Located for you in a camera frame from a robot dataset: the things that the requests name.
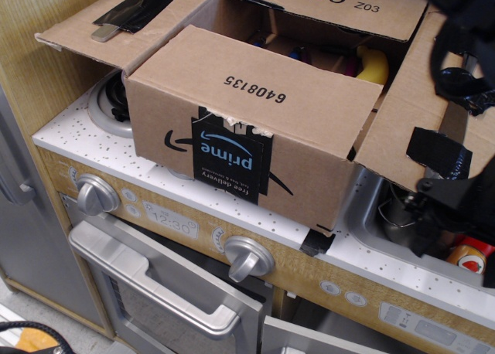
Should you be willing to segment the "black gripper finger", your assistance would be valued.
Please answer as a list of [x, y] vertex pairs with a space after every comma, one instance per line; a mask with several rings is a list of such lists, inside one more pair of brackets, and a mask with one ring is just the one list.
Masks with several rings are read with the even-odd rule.
[[409, 246], [417, 257], [425, 254], [438, 255], [445, 250], [442, 240], [442, 228], [437, 216], [432, 211], [413, 214], [415, 234]]

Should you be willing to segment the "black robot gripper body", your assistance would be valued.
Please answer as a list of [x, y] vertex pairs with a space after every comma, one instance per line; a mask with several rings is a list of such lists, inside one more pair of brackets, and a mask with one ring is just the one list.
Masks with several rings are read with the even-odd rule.
[[494, 175], [471, 179], [421, 179], [405, 200], [407, 211], [432, 211], [442, 231], [460, 233], [494, 245]]

